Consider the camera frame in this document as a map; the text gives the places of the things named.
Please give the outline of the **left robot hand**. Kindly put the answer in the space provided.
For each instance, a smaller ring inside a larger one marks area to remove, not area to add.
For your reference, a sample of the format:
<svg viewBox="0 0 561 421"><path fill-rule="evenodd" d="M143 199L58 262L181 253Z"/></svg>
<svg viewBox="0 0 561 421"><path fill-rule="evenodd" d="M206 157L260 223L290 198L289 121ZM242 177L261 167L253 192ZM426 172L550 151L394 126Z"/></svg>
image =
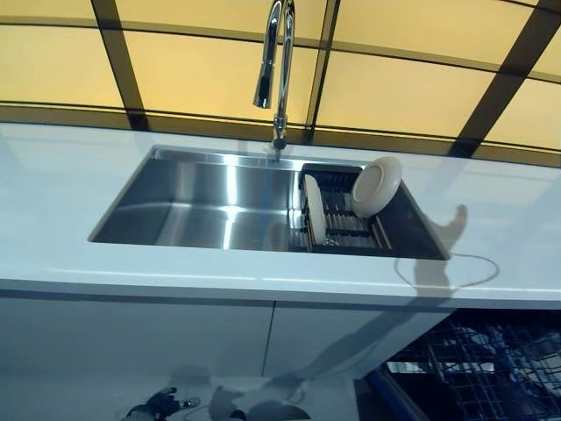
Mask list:
<svg viewBox="0 0 561 421"><path fill-rule="evenodd" d="M167 387L148 399L146 404L157 420L170 417L181 410L195 408L201 403L201 398L197 396L178 399L175 396L177 391L176 387Z"/></svg>

